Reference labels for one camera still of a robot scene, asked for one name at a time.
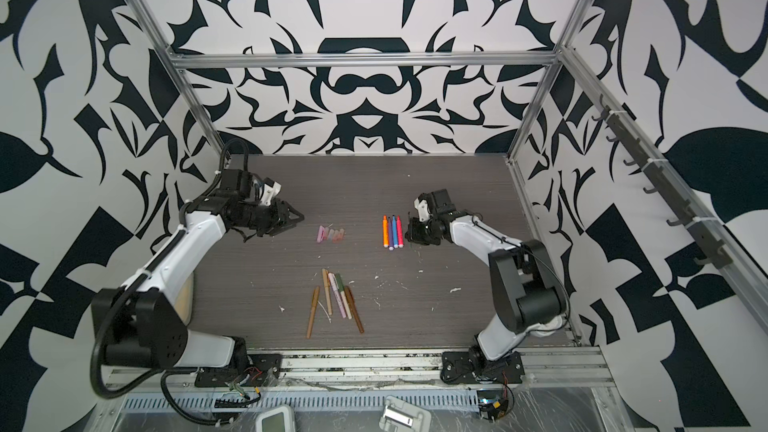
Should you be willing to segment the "blue marker pen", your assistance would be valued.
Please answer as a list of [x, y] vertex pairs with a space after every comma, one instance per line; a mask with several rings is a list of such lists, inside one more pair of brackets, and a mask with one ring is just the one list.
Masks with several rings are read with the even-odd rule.
[[396, 250], [398, 248], [398, 245], [397, 245], [397, 234], [396, 234], [396, 227], [395, 227], [395, 216], [392, 215], [391, 217], [392, 217], [392, 221], [393, 221], [393, 224], [394, 224], [393, 229], [394, 229], [394, 232], [395, 232], [395, 242], [396, 242], [396, 248], [394, 250]]

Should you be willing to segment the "purple marker pen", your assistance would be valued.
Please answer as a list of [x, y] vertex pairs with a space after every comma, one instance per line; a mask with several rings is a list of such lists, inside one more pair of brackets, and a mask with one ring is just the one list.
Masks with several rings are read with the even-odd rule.
[[395, 232], [393, 229], [393, 221], [391, 216], [387, 216], [387, 232], [388, 232], [388, 239], [389, 239], [389, 250], [394, 250], [396, 248], [396, 242], [395, 242]]

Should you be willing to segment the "orange marker pen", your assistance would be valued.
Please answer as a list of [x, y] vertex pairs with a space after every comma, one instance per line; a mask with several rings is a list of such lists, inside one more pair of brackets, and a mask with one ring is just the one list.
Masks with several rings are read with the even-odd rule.
[[391, 248], [389, 230], [390, 230], [389, 218], [386, 215], [384, 215], [382, 217], [382, 242], [383, 242], [383, 247], [388, 250]]

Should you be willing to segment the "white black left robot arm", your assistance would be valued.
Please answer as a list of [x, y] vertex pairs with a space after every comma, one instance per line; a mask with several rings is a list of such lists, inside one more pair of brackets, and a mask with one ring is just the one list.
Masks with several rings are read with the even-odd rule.
[[227, 233], [244, 241], [276, 236], [304, 216], [279, 198], [281, 186], [249, 169], [249, 147], [227, 141], [211, 185], [179, 210], [167, 243], [118, 288], [92, 300], [95, 342], [89, 380], [103, 399], [120, 397], [147, 379], [173, 372], [223, 369], [243, 373], [250, 365], [244, 339], [195, 332], [175, 308], [197, 266]]

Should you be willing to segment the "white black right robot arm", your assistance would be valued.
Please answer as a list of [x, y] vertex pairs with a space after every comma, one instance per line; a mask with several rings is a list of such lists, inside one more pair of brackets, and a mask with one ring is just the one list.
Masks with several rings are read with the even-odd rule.
[[488, 267], [494, 316], [470, 352], [478, 367], [510, 355], [530, 335], [550, 336], [567, 325], [569, 299], [542, 242], [490, 227], [480, 214], [458, 209], [445, 189], [420, 194], [414, 208], [408, 241], [449, 242]]

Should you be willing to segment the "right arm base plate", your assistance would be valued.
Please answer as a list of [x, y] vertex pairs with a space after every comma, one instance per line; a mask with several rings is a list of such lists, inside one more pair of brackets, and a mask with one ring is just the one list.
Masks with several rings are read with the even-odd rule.
[[440, 380], [446, 384], [521, 384], [525, 369], [521, 355], [510, 352], [500, 359], [487, 359], [478, 346], [467, 351], [441, 354]]

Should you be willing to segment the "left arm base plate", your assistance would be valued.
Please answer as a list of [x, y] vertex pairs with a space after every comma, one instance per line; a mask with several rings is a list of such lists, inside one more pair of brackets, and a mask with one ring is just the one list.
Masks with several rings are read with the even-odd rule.
[[279, 353], [250, 354], [246, 367], [203, 368], [195, 379], [197, 388], [221, 388], [238, 385], [243, 388], [261, 387], [278, 379], [281, 374], [283, 356]]

